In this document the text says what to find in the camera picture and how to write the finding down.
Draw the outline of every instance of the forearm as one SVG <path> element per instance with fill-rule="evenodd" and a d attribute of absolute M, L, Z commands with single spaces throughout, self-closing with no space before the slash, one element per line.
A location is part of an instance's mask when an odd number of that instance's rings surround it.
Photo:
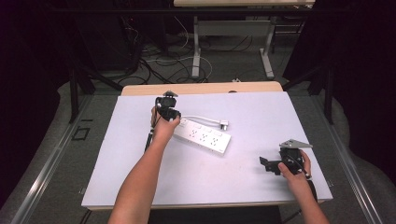
<path fill-rule="evenodd" d="M 302 210 L 305 224 L 329 223 L 312 194 L 307 195 L 305 198 L 299 198 L 297 201 Z"/>
<path fill-rule="evenodd" d="M 125 178 L 109 223 L 147 223 L 166 143 L 153 141 Z"/>

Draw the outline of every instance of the desk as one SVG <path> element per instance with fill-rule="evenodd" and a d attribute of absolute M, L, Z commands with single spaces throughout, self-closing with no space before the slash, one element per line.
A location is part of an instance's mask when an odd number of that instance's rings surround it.
<path fill-rule="evenodd" d="M 259 162 L 260 156 L 279 160 L 279 143 L 290 138 L 307 143 L 290 98 L 276 82 L 242 82 L 126 87 L 114 109 L 82 206 L 112 208 L 125 176 L 144 153 L 153 95 L 168 90 L 179 95 L 176 109 L 182 116 L 230 121 L 227 133 L 232 139 L 221 157 L 172 138 L 163 155 L 152 208 L 295 202 L 286 179 L 265 172 Z M 312 149 L 305 152 L 312 161 L 318 199 L 332 199 Z"/>
<path fill-rule="evenodd" d="M 313 5 L 315 0 L 175 0 L 176 7 L 274 7 Z M 270 21 L 198 21 L 194 17 L 194 59 L 192 77 L 199 76 L 201 49 L 200 35 L 256 35 L 266 36 L 264 49 L 260 49 L 265 75 L 274 79 L 274 72 L 268 59 L 268 50 L 274 35 L 276 17 Z"/>

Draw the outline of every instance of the white power strip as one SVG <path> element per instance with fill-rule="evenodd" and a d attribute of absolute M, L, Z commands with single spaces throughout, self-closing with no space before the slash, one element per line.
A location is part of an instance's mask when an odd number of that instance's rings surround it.
<path fill-rule="evenodd" d="M 223 155 L 231 136 L 189 119 L 181 119 L 174 136 Z"/>

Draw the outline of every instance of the metal bracket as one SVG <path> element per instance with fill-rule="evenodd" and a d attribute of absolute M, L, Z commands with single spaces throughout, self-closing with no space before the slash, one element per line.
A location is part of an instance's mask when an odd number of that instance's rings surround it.
<path fill-rule="evenodd" d="M 280 147 L 287 147 L 287 148 L 299 148 L 299 147 L 313 147 L 307 143 L 299 142 L 294 139 L 290 139 L 284 143 L 279 144 Z"/>

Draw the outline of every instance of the dark curtain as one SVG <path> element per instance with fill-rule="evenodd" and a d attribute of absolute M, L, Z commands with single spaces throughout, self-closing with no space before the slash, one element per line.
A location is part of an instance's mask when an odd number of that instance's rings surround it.
<path fill-rule="evenodd" d="M 308 19 L 284 77 L 294 80 L 330 55 L 334 97 L 348 118 L 350 149 L 396 183 L 396 4 L 317 0 L 315 7 L 351 3 L 355 5 L 345 16 Z"/>
<path fill-rule="evenodd" d="M 56 41 L 25 1 L 0 3 L 0 205 L 3 206 L 50 126 L 68 80 Z"/>

